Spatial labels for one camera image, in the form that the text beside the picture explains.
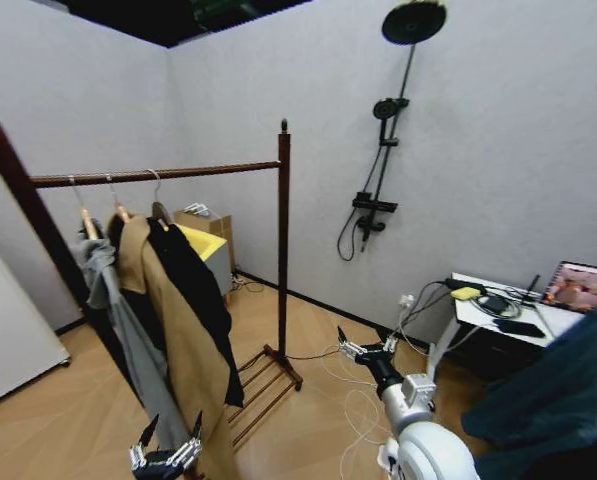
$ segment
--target cardboard box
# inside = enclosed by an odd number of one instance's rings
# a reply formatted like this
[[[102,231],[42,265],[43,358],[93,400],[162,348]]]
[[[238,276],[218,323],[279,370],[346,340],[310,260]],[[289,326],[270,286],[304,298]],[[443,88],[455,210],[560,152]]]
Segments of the cardboard box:
[[[234,256],[234,240],[231,232],[231,215],[216,217],[213,214],[209,217],[199,217],[185,213],[182,210],[174,212],[174,222],[184,225],[189,228],[195,228],[201,232],[208,232],[217,237],[222,237],[227,240],[229,247],[229,263],[231,271],[236,269],[236,257]]]

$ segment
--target wooden floor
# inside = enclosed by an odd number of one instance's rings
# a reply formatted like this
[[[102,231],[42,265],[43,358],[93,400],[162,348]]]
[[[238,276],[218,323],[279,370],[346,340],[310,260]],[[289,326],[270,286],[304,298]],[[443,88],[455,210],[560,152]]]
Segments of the wooden floor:
[[[251,358],[263,343],[276,345],[274,290],[235,292],[230,310],[237,363]],[[293,297],[289,298],[288,316],[291,356],[322,353],[325,347],[336,343],[337,325],[354,341],[377,340],[370,328]],[[66,333],[61,340],[72,355],[71,366],[59,367],[0,401],[0,480],[133,478],[127,448],[147,424],[146,415],[88,326]],[[301,392],[292,390],[276,405],[237,450],[243,479],[340,478],[341,455],[357,438],[343,409],[351,390],[366,392],[379,409],[380,422],[369,438],[382,441],[388,437],[382,405],[374,389],[330,376],[322,362],[338,376],[371,380],[364,368],[338,354],[324,360],[293,361],[305,379],[304,387]],[[403,374],[422,372],[424,358],[401,343],[395,365]],[[257,368],[258,365],[247,370],[244,378]],[[247,391],[256,391],[256,385],[266,383],[274,373],[269,368]],[[258,400],[261,408],[285,382],[288,383],[284,379],[278,382]],[[482,452],[486,445],[466,436],[460,428],[460,414],[483,394],[481,383],[448,362],[441,363],[437,382],[436,420],[461,436],[473,453]],[[358,393],[349,397],[348,413],[361,431],[367,430],[375,417],[373,405]],[[254,408],[241,415],[234,425],[234,435],[256,414]],[[343,463],[344,478],[384,480],[376,465],[377,449],[376,445],[362,442],[349,451]]]

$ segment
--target hanger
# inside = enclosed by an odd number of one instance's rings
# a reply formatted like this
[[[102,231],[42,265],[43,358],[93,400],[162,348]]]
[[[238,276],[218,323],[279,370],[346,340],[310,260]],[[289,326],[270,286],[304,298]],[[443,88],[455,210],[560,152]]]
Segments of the hanger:
[[[116,189],[114,188],[114,184],[111,180],[111,174],[107,174],[107,182],[109,185],[109,189],[111,190],[111,194],[114,197],[114,207],[116,207],[116,211],[118,212],[118,216],[122,219],[123,222],[127,223],[129,221],[129,214],[127,213],[127,209],[122,206],[122,204],[118,201],[118,194],[116,194]]]
[[[78,198],[78,203],[80,204],[80,217],[82,218],[82,222],[85,224],[87,238],[89,238],[89,240],[98,240],[98,232],[96,232],[94,222],[91,220],[89,210],[85,208],[85,202],[83,201],[82,196],[78,191],[78,187],[76,187],[76,180],[74,179],[73,175],[69,175],[69,183],[71,183],[71,186],[74,189],[74,192],[76,193],[76,198]]]
[[[156,172],[156,170],[153,168],[148,168],[147,171],[153,173],[156,177],[156,180],[158,180],[156,190],[154,190],[154,203],[151,204],[151,216],[159,222],[164,223],[165,226],[168,226],[171,223],[171,219],[169,218],[169,214],[167,213],[165,206],[158,200],[158,190],[160,190],[161,181],[160,175],[158,175],[158,172]]]

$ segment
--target clothes rack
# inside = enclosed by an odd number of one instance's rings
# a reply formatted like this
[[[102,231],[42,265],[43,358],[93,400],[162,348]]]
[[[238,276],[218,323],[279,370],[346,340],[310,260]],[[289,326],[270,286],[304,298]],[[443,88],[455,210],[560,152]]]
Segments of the clothes rack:
[[[199,177],[206,175],[224,175],[257,170],[278,170],[278,349],[274,350],[269,345],[264,345],[262,350],[251,360],[245,363],[250,365],[262,356],[269,357],[270,361],[262,367],[255,376],[271,364],[280,367],[281,375],[276,375],[271,382],[267,382],[258,392],[245,401],[243,410],[249,407],[263,391],[271,387],[276,380],[288,378],[290,383],[276,395],[262,412],[234,439],[237,445],[248,432],[280,401],[291,388],[299,391],[303,379],[293,369],[286,356],[287,348],[287,263],[289,243],[289,180],[290,180],[290,149],[291,135],[287,131],[287,121],[282,120],[281,131],[278,134],[278,160],[274,162],[249,163],[240,165],[224,165],[215,167],[178,168],[156,170],[161,179]],[[113,328],[109,324],[105,312],[94,310],[87,304],[89,289],[85,284],[82,272],[74,260],[69,247],[62,238],[58,227],[53,221],[47,207],[38,194],[39,188],[59,188],[75,185],[99,185],[108,183],[111,175],[114,183],[153,181],[154,175],[149,171],[117,172],[100,174],[79,175],[46,175],[30,177],[23,166],[19,156],[10,143],[7,134],[0,125],[0,175],[18,205],[27,217],[31,227],[38,235],[45,250],[56,265],[60,276],[73,295],[76,303],[96,334],[111,355],[114,363],[124,376],[127,383],[133,385],[129,377],[127,362],[124,357],[122,345]],[[230,424],[238,417],[234,414]]]

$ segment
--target phone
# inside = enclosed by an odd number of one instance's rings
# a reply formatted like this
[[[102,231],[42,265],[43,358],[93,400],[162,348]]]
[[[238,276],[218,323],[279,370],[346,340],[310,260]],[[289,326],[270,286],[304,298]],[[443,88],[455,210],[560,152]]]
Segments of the phone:
[[[501,332],[525,335],[526,337],[545,338],[545,332],[533,323],[518,322],[516,320],[496,319],[494,323]]]

